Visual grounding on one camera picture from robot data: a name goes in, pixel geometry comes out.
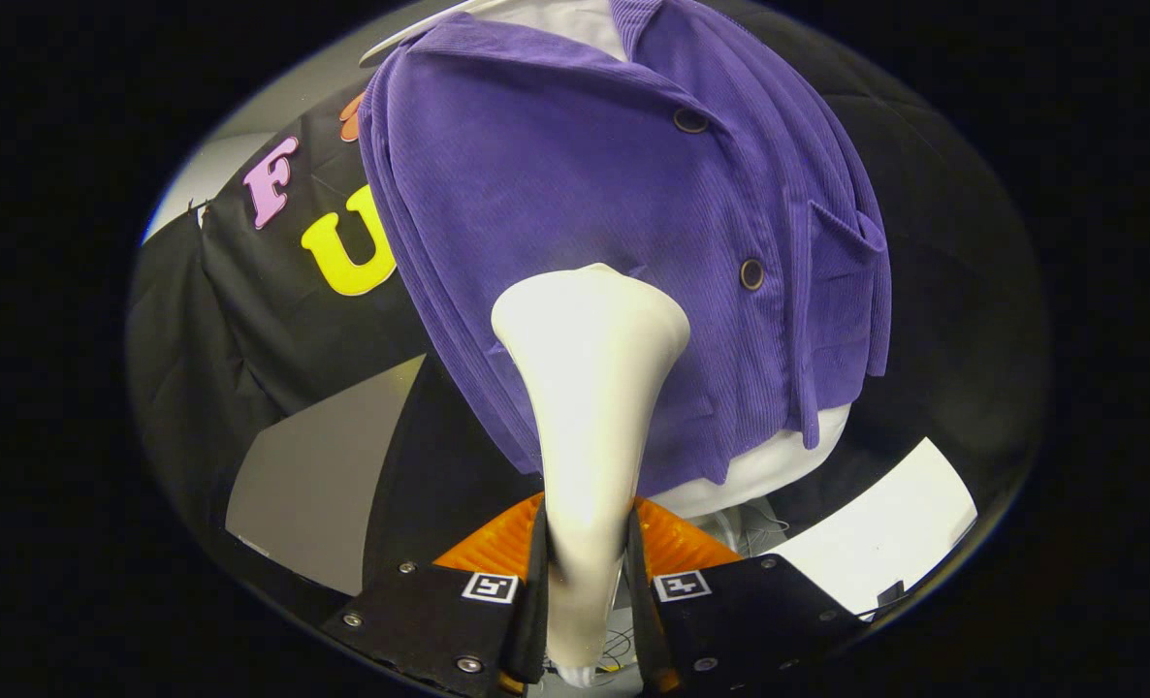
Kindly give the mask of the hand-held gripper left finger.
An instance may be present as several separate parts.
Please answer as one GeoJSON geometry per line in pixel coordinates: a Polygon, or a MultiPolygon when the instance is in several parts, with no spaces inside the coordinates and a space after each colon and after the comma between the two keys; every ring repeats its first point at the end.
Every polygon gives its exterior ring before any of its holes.
{"type": "Polygon", "coordinates": [[[545,673],[547,562],[537,493],[432,563],[377,574],[321,630],[371,667],[446,697],[527,697],[545,673]]]}

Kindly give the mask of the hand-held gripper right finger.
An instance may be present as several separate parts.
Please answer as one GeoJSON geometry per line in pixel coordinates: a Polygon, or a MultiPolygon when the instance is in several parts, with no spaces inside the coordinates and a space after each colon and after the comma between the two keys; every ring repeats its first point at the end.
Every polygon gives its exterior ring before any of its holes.
{"type": "Polygon", "coordinates": [[[783,557],[741,557],[643,498],[624,526],[624,582],[646,697],[749,695],[869,627],[783,557]]]}

